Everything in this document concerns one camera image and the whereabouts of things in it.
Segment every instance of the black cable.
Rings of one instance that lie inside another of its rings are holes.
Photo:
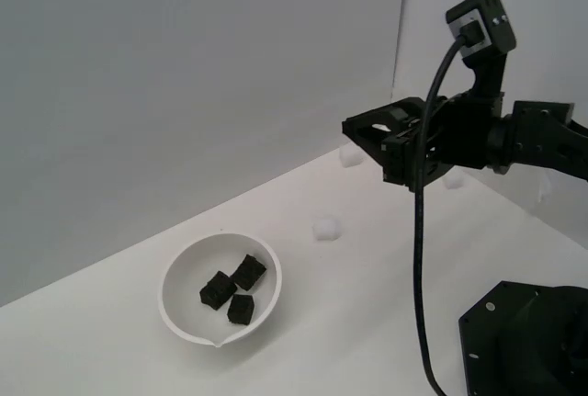
[[[433,106],[439,92],[439,87],[445,78],[449,65],[458,54],[459,49],[466,44],[466,39],[458,36],[453,45],[447,51],[445,58],[439,65],[439,69],[433,79],[429,94],[424,103],[423,115],[421,116],[421,128],[416,141],[416,153],[414,161],[414,259],[413,259],[413,293],[414,313],[416,314],[416,331],[421,347],[423,358],[424,374],[429,384],[438,396],[446,396],[435,379],[431,366],[429,354],[429,343],[426,339],[426,328],[424,324],[423,304],[423,239],[424,239],[424,162],[426,160],[426,140],[429,131],[429,123]]]

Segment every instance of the white table surface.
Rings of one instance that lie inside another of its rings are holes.
[[[0,309],[0,394],[432,395],[412,298],[413,196],[337,153]],[[435,372],[465,395],[457,320],[501,279],[588,287],[588,251],[472,178],[426,189],[424,291]],[[311,226],[339,216],[343,237]],[[252,233],[284,270],[275,312],[221,349],[161,321],[170,258],[199,235]]]

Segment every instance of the white bowl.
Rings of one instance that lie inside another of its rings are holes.
[[[200,302],[199,292],[219,270],[230,276],[247,254],[267,271],[251,290],[237,290],[253,295],[255,308],[249,325],[235,325],[227,318],[231,300],[214,311]],[[259,327],[274,309],[281,288],[282,268],[267,243],[242,233],[217,233],[198,240],[172,260],[159,288],[159,312],[178,336],[221,347]]]

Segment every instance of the black cube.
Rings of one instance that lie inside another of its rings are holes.
[[[266,267],[257,261],[254,256],[246,255],[231,278],[241,289],[249,290],[266,270]]]
[[[254,297],[251,295],[233,295],[229,306],[229,321],[233,324],[249,325],[254,315]]]
[[[200,291],[200,301],[217,311],[236,291],[232,279],[219,271]]]

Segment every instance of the white backdrop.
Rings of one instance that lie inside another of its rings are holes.
[[[451,42],[445,12],[462,0],[405,0],[395,86],[425,97]],[[516,99],[575,102],[574,119],[588,124],[586,0],[503,0],[518,46],[509,54],[504,112]],[[443,94],[471,86],[473,74],[456,61]],[[588,247],[588,185],[553,171],[515,165],[506,176],[472,172],[490,187]],[[551,194],[542,197],[551,189]]]
[[[0,11],[2,305],[332,150],[390,98],[401,0]]]

